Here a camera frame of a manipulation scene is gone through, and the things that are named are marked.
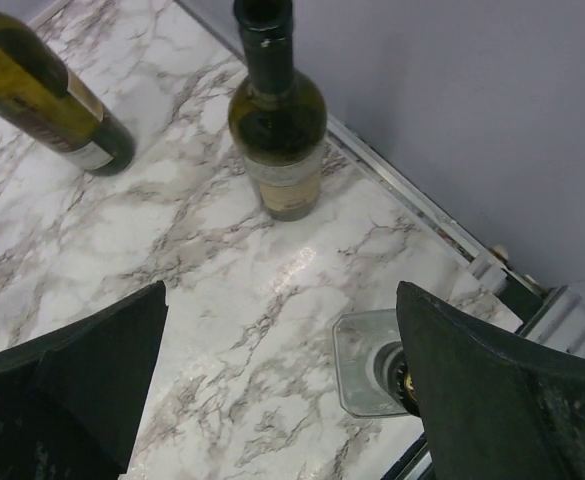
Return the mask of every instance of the bottle shoulder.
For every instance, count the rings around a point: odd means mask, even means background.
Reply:
[[[294,91],[281,101],[264,101],[246,78],[232,97],[228,122],[245,155],[263,163],[290,164],[323,142],[327,111],[319,88],[297,72]]]

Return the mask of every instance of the gray marble veining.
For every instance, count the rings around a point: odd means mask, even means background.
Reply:
[[[374,479],[418,419],[340,408],[330,326],[413,281],[518,320],[335,148],[306,219],[259,208],[226,128],[243,66],[167,0],[74,0],[39,33],[130,126],[93,178],[0,120],[0,350],[155,280],[170,306],[126,478]]]

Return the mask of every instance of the bottle cap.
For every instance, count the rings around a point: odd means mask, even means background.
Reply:
[[[234,16],[246,43],[287,39],[294,28],[292,0],[235,0]]]

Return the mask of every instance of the green glass bottle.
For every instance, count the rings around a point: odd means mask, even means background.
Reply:
[[[248,76],[229,108],[232,137],[267,212],[305,217],[319,198],[327,112],[294,69],[291,0],[235,0]]]
[[[0,13],[0,116],[93,175],[132,161],[130,132],[30,29]]]

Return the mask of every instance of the glass base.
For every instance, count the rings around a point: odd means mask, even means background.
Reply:
[[[312,203],[295,208],[294,210],[286,210],[285,212],[277,212],[267,207],[265,207],[265,210],[273,220],[278,222],[296,222],[297,220],[307,217],[312,210],[314,210],[314,207],[316,207],[316,203],[317,201],[315,200]]]
[[[395,310],[343,315],[332,335],[343,409],[362,418],[409,415],[386,390],[392,359],[403,350]]]

